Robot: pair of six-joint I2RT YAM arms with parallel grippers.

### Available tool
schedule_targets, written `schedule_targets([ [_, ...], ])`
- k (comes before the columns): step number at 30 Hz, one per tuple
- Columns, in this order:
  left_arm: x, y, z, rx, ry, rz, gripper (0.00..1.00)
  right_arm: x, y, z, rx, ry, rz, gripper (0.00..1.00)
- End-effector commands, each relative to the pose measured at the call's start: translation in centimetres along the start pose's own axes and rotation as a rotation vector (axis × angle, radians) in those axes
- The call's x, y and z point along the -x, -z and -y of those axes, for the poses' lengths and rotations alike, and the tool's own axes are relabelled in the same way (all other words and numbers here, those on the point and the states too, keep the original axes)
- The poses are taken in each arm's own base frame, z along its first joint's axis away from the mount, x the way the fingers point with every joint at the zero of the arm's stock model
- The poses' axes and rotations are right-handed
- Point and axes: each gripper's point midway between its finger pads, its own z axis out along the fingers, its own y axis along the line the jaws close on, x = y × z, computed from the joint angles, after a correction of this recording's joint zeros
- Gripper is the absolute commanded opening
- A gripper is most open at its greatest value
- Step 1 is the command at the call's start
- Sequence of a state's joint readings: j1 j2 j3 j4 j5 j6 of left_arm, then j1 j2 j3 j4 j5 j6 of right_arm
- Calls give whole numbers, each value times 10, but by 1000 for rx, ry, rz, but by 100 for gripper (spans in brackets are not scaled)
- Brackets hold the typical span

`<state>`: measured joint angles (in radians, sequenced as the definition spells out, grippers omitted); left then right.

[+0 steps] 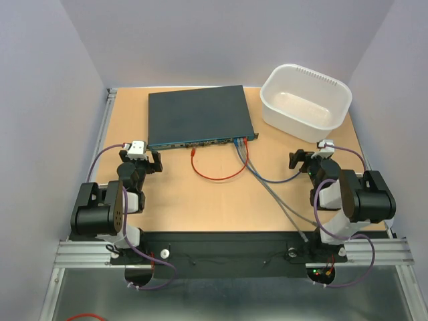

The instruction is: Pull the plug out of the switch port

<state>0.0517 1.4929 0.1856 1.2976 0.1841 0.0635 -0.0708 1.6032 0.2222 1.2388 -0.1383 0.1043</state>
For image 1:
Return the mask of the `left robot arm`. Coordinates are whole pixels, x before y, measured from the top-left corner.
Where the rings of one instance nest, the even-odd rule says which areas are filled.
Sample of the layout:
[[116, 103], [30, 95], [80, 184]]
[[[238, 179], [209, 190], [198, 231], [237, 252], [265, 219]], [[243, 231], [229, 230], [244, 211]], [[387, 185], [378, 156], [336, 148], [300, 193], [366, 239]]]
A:
[[153, 161], [145, 153], [127, 150], [119, 152], [122, 163], [116, 172], [118, 179], [104, 187], [98, 183], [83, 183], [71, 214], [72, 233], [96, 237], [126, 249], [126, 256], [133, 263], [148, 258], [148, 246], [142, 243], [142, 231], [129, 226], [124, 214], [142, 213], [145, 195], [142, 186], [147, 175], [163, 171], [161, 154], [152, 152]]

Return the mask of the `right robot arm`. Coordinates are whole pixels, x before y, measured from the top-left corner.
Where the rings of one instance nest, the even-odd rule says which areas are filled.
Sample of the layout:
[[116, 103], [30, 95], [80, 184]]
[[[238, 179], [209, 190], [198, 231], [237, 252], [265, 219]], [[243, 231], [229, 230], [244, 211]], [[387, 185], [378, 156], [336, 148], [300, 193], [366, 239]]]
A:
[[395, 216], [395, 198], [380, 172], [358, 175], [352, 169], [342, 169], [332, 160], [331, 150], [291, 152], [289, 168], [294, 169], [299, 162], [299, 171], [308, 174], [313, 186], [310, 204], [317, 228], [305, 246], [312, 259], [324, 260], [335, 246], [362, 228]]

